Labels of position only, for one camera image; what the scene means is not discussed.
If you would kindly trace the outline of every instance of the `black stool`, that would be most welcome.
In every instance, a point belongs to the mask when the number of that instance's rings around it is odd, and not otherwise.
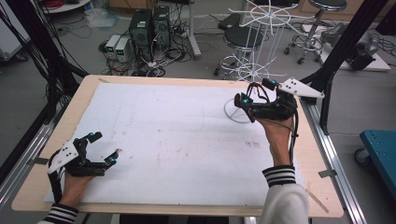
[[[308,2],[314,6],[319,8],[319,12],[315,15],[315,22],[312,25],[311,29],[309,30],[308,34],[307,33],[301,33],[297,34],[293,37],[291,43],[285,48],[284,53],[289,54],[290,53],[290,47],[299,47],[301,49],[304,49],[304,55],[301,57],[297,63],[302,64],[305,59],[305,54],[308,51],[320,51],[320,53],[317,55],[315,58],[315,62],[319,62],[320,60],[320,55],[322,52],[322,43],[318,38],[314,37],[315,31],[318,28],[318,24],[320,22],[320,19],[323,15],[323,12],[326,11],[341,11],[347,6],[347,1],[346,0],[308,0]]]
[[[244,64],[251,64],[251,54],[262,44],[262,34],[250,26],[232,26],[224,32],[224,42],[236,50],[235,55],[225,57],[215,70],[215,75],[224,73],[224,78],[236,72],[237,68],[244,70]]]

